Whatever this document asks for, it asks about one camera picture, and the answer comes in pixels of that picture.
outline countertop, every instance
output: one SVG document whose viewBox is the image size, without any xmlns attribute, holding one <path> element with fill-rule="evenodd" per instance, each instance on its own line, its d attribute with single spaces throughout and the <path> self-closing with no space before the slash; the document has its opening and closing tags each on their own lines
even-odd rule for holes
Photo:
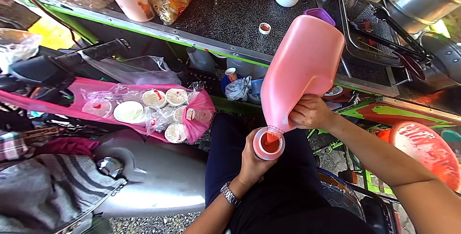
<svg viewBox="0 0 461 234">
<path fill-rule="evenodd" d="M 319 0 L 322 7 L 335 19 L 338 0 Z M 305 10 L 316 8 L 316 0 L 299 0 L 293 7 L 282 7 L 275 0 L 192 0 L 184 13 L 171 25 L 181 31 L 274 55 L 291 22 Z M 271 25 L 271 32 L 262 35 L 258 26 Z M 370 68 L 348 64 L 354 78 L 390 86 L 385 68 Z M 343 66 L 339 74 L 346 75 Z"/>
</svg>

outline striped cloth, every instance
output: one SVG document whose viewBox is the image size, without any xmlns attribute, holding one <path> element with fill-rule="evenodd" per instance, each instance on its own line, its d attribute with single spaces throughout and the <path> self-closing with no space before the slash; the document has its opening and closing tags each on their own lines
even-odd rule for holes
<svg viewBox="0 0 461 234">
<path fill-rule="evenodd" d="M 88 156 L 0 164 L 0 233 L 66 233 L 126 182 L 101 174 Z"/>
</svg>

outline paper cup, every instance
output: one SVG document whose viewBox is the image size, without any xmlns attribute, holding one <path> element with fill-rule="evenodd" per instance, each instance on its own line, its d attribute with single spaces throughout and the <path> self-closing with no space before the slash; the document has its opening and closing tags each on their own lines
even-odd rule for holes
<svg viewBox="0 0 461 234">
<path fill-rule="evenodd" d="M 157 89 L 145 91 L 142 102 L 147 106 L 163 108 L 166 106 L 165 93 Z"/>
<path fill-rule="evenodd" d="M 181 143 L 186 140 L 186 126 L 180 123 L 172 124 L 165 130 L 165 139 L 171 143 Z"/>
<path fill-rule="evenodd" d="M 136 101 L 126 101 L 117 105 L 113 115 L 116 120 L 131 124 L 143 123 L 146 120 L 144 106 Z"/>
<path fill-rule="evenodd" d="M 186 110 L 185 105 L 177 107 L 173 113 L 173 119 L 179 123 L 182 123 L 182 115 L 184 114 L 184 110 Z"/>
<path fill-rule="evenodd" d="M 166 101 L 172 106 L 180 106 L 187 102 L 187 92 L 184 89 L 171 88 L 165 95 Z"/>
<path fill-rule="evenodd" d="M 116 103 L 111 101 L 89 101 L 83 106 L 82 112 L 112 120 L 115 106 Z"/>
</svg>

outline metal watch strap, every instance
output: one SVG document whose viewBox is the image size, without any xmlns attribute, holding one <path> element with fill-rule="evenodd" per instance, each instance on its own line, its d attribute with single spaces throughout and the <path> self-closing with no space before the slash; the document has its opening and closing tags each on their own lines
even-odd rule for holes
<svg viewBox="0 0 461 234">
<path fill-rule="evenodd" d="M 231 190 L 229 190 L 229 184 L 231 182 L 227 182 L 223 185 L 221 188 L 221 193 L 226 197 L 226 199 L 229 201 L 231 205 L 233 205 L 235 208 L 240 204 L 240 201 L 235 197 L 235 195 L 232 193 Z"/>
</svg>

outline dark pants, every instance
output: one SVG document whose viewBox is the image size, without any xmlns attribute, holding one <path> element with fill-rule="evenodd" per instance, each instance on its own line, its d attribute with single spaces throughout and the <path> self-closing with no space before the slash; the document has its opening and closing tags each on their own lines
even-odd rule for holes
<svg viewBox="0 0 461 234">
<path fill-rule="evenodd" d="M 232 181 L 242 166 L 242 151 L 249 134 L 238 117 L 217 114 L 211 127 L 211 147 L 206 163 L 205 205 L 219 195 L 221 187 Z M 295 129 L 284 134 L 285 151 L 264 174 L 264 181 L 296 182 L 323 196 L 307 130 Z"/>
</svg>

